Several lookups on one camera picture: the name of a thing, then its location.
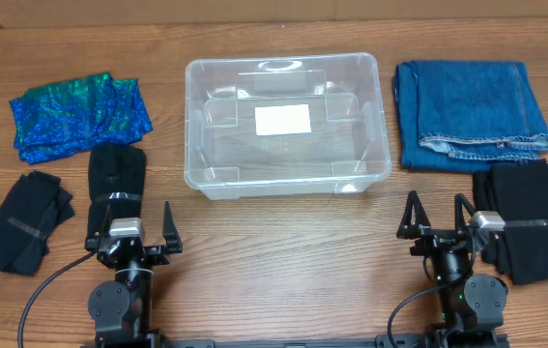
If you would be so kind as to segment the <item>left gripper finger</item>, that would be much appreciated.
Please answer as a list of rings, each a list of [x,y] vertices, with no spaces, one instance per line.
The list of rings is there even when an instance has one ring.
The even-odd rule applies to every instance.
[[[180,247],[182,245],[178,229],[172,217],[170,203],[168,201],[164,204],[162,237],[168,247]]]
[[[103,237],[108,234],[111,222],[112,222],[112,210],[111,210],[111,207],[107,205],[104,213],[104,217],[101,222],[101,226],[99,228],[99,231],[97,232],[97,235],[99,237]]]

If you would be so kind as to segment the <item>blue denim jeans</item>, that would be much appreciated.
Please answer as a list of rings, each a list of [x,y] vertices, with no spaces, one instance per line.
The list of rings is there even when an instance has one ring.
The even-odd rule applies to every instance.
[[[392,92],[406,169],[473,174],[548,151],[548,126],[522,62],[403,62]]]

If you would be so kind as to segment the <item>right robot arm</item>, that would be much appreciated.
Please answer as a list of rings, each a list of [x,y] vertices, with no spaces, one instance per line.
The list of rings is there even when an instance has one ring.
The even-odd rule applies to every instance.
[[[387,336],[398,345],[392,326],[396,315],[411,302],[428,295],[439,297],[443,322],[427,328],[420,337],[422,347],[507,347],[497,328],[504,324],[508,289],[497,277],[476,274],[474,265],[482,249],[480,235],[501,232],[505,221],[493,211],[478,211],[465,197],[454,196],[454,227],[431,225],[418,193],[410,191],[396,237],[411,240],[410,254],[422,258],[422,266],[434,286],[401,302],[389,316]]]

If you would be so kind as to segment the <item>black cloth with tape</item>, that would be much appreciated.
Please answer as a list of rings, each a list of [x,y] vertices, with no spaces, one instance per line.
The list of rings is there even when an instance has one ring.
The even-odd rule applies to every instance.
[[[112,218],[141,217],[146,164],[145,153],[130,145],[102,143],[93,148],[88,170],[88,238],[101,231],[107,208]]]

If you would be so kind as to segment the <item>blue green sequin cloth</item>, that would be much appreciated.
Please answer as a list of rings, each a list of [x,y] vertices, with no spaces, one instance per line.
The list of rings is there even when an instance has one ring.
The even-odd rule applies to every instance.
[[[103,142],[131,144],[153,130],[136,78],[108,72],[28,89],[10,101],[14,148],[30,164],[70,157]]]

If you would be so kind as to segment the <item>clear plastic storage bin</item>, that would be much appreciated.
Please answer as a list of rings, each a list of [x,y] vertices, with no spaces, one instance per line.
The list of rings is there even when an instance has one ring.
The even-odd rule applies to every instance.
[[[391,172],[369,53],[194,60],[185,102],[184,179],[211,200],[359,193]],[[295,104],[311,133],[256,134],[256,107]]]

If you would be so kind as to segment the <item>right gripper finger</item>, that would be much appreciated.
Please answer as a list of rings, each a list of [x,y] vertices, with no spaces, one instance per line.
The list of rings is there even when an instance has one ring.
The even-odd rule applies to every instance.
[[[398,232],[423,232],[430,228],[431,223],[419,200],[418,193],[415,190],[410,191]]]
[[[457,193],[454,196],[454,220],[456,230],[462,230],[466,225],[464,212],[472,217],[476,213],[476,209],[463,193]]]

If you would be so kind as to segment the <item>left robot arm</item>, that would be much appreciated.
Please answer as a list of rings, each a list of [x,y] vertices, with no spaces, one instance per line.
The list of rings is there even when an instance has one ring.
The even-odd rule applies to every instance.
[[[153,268],[183,251],[169,204],[164,205],[161,234],[162,245],[147,246],[141,218],[114,218],[107,210],[99,230],[86,240],[85,249],[114,272],[114,279],[98,285],[88,300],[97,347],[171,345],[163,331],[151,327]]]

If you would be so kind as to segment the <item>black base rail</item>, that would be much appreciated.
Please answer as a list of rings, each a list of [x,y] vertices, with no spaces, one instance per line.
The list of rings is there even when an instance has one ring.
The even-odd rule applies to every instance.
[[[510,344],[505,334],[497,335],[495,345],[490,343],[490,337],[478,338],[471,343],[453,341],[449,347],[498,347],[508,348]],[[423,348],[439,347],[436,342],[430,341],[424,334],[395,334],[393,339],[397,347]],[[167,348],[390,348],[394,347],[386,334],[379,334],[372,339],[323,339],[305,341],[258,340],[237,342],[215,342],[213,340],[166,340],[162,343],[151,344],[146,341],[130,344],[105,346],[103,343],[92,343],[80,346],[93,347],[167,347]]]

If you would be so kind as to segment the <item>white label in bin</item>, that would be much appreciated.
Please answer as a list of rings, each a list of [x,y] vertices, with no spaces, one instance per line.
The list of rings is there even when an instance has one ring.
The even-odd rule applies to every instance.
[[[254,118],[259,136],[311,133],[308,104],[256,107]]]

